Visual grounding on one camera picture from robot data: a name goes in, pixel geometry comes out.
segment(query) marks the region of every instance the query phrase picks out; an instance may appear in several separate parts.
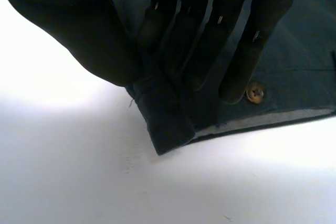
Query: button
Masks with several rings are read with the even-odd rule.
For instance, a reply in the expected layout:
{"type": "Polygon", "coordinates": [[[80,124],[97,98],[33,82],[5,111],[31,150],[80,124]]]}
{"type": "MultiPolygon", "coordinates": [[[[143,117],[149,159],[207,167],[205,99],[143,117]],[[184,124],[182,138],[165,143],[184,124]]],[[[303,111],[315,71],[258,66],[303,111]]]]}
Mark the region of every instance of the button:
{"type": "Polygon", "coordinates": [[[265,97],[264,86],[256,81],[250,82],[246,89],[246,97],[251,103],[254,104],[262,103],[265,97]]]}

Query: white surface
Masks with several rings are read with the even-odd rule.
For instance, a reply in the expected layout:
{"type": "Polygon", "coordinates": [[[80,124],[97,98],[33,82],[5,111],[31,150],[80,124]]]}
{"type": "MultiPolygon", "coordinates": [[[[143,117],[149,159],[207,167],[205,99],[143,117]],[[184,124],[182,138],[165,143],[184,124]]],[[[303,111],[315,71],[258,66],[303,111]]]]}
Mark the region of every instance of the white surface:
{"type": "Polygon", "coordinates": [[[0,224],[336,223],[336,119],[157,157],[123,88],[0,8],[0,224]]]}

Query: brass button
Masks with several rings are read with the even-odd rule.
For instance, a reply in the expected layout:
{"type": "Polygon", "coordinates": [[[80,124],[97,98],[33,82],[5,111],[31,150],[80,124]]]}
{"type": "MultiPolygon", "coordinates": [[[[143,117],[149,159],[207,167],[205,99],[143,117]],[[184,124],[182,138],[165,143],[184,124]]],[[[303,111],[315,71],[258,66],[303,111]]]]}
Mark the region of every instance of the brass button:
{"type": "Polygon", "coordinates": [[[265,97],[264,86],[256,81],[250,82],[246,89],[246,97],[251,103],[254,104],[262,103],[265,97]]]}

